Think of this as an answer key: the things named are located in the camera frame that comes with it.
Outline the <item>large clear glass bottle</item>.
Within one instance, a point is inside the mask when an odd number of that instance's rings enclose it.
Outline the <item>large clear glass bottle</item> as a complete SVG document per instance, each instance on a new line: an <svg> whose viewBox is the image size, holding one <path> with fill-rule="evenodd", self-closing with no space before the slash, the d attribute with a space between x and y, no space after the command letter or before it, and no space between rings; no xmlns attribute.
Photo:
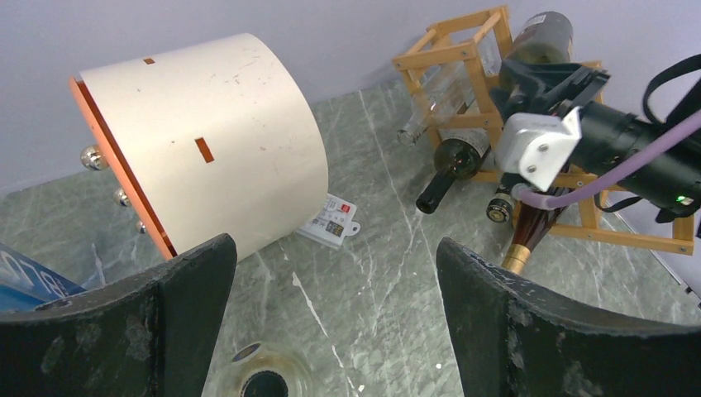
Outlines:
<svg viewBox="0 0 701 397"><path fill-rule="evenodd" d="M253 342L215 373L212 396L315 396L305 358L277 342Z"/></svg>

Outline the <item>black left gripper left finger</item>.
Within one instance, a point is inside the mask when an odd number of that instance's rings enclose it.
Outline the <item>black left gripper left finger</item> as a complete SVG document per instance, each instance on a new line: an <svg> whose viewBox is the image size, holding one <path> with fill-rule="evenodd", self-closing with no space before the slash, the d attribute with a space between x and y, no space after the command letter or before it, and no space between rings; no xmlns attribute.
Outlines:
<svg viewBox="0 0 701 397"><path fill-rule="evenodd" d="M199 396L231 292L216 236L99 289L1 317L4 396Z"/></svg>

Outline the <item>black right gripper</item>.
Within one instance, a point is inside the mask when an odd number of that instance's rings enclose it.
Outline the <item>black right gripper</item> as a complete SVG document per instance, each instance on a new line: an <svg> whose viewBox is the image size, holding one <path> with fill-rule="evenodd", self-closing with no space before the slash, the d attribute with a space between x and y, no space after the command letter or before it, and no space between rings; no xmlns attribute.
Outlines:
<svg viewBox="0 0 701 397"><path fill-rule="evenodd" d="M592 102L609 79L604 69L576 63L505 60L489 96L502 118L520 112L562 116L566 109Z"/></svg>

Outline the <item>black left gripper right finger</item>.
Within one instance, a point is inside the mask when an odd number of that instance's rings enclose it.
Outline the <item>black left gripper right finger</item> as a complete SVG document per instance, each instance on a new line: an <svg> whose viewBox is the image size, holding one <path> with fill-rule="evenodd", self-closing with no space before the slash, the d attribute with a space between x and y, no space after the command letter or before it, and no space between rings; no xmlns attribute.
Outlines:
<svg viewBox="0 0 701 397"><path fill-rule="evenodd" d="M436 251L466 396L697 396L700 329L596 308L450 238Z"/></svg>

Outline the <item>blue rectangular box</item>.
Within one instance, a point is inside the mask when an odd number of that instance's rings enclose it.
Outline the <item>blue rectangular box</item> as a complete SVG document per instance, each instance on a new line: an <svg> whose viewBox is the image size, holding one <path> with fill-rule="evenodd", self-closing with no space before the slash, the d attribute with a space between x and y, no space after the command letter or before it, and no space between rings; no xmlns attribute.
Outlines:
<svg viewBox="0 0 701 397"><path fill-rule="evenodd" d="M28 312L71 295L82 286L9 246L1 245L1 312Z"/></svg>

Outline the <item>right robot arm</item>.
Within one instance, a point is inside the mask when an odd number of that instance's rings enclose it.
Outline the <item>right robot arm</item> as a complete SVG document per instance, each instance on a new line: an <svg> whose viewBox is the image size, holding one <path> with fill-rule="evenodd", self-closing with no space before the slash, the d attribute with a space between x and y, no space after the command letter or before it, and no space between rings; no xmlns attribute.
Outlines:
<svg viewBox="0 0 701 397"><path fill-rule="evenodd" d="M576 63L505 60L510 84L489 92L503 119L495 150L501 193L555 210L614 185L655 205L658 223L700 207L700 87L665 120L598 103L608 73Z"/></svg>

